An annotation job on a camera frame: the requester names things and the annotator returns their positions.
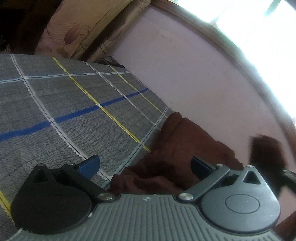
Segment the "beige floral curtain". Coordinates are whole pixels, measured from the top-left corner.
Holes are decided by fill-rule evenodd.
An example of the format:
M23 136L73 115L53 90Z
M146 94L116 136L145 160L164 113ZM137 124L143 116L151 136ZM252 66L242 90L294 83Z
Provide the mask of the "beige floral curtain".
M105 56L151 1L62 1L35 54L95 62Z

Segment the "dark red garment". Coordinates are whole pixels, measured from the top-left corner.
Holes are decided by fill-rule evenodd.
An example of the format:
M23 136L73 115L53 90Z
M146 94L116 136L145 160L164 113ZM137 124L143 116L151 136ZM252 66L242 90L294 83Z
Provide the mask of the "dark red garment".
M175 112L166 119L151 152L135 165L124 168L121 174L114 175L109 191L114 195L177 196L200 182L191 170L194 156L213 166L223 164L233 170L243 169L232 149Z

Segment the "grey plaid bed sheet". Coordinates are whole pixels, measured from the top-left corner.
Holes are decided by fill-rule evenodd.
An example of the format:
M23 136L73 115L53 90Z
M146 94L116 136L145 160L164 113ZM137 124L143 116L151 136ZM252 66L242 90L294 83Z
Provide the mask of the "grey plaid bed sheet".
M172 110L130 71L37 55L1 55L1 240L17 229L10 206L39 163L77 164L92 155L112 177L152 150Z

